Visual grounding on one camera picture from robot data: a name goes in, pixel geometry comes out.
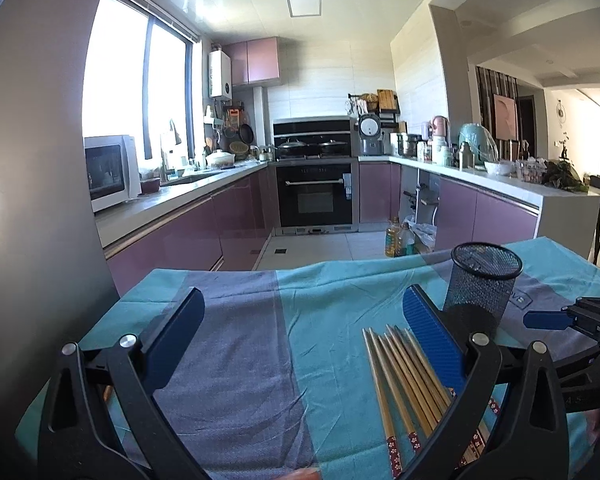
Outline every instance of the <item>oven handle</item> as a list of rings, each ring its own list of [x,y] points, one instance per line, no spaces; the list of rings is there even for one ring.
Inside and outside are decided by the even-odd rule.
[[[309,184],[344,184],[344,179],[339,178],[338,180],[307,180],[304,182],[289,182],[285,180],[287,186],[308,186]]]

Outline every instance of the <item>countertop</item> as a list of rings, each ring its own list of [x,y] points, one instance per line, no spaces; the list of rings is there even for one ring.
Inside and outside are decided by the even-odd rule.
[[[222,170],[208,178],[191,184],[161,187],[160,191],[147,196],[109,207],[95,214],[96,226],[102,247],[113,242],[163,215],[193,200],[213,193],[255,171],[265,168],[267,162],[238,162],[230,170]]]
[[[577,198],[583,196],[600,196],[600,190],[597,189],[592,189],[586,193],[572,193],[553,187],[542,186],[541,184],[522,182],[516,176],[490,175],[486,171],[480,170],[458,170],[458,168],[439,166],[432,162],[419,162],[413,158],[402,158],[395,155],[362,155],[358,157],[358,160],[360,162],[395,162],[403,166],[409,166],[410,168],[419,168],[420,170],[448,176],[449,178],[492,190],[520,202],[536,206],[537,208],[540,208],[542,201],[546,197]]]

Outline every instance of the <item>blue gripper pad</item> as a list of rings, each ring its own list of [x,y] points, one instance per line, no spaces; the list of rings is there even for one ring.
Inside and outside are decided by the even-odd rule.
[[[448,388],[453,388],[459,395],[466,382],[462,352],[432,308],[437,309],[419,286],[412,285],[404,291],[404,319],[407,320],[411,332],[420,343],[440,382]]]

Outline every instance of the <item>black mesh cup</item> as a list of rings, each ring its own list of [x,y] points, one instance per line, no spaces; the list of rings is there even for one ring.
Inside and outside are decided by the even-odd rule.
[[[469,332],[493,338],[509,302],[522,260],[494,244],[470,242],[451,251],[454,267],[443,310]]]

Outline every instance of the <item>gray stripe on tablecloth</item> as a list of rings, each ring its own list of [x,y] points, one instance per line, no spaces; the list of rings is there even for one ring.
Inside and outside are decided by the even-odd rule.
[[[453,261],[451,251],[423,254],[422,258],[447,283],[451,278]],[[575,330],[535,330],[526,328],[522,318],[529,310],[557,311],[573,304],[549,285],[539,282],[524,272],[518,276],[511,299],[502,316],[500,327],[526,347],[532,341],[543,341],[554,361],[577,354],[595,345],[595,341]]]
[[[293,371],[274,271],[187,274],[205,318],[155,399],[193,457],[215,479],[276,478],[315,463]],[[130,458],[144,463],[128,434]]]

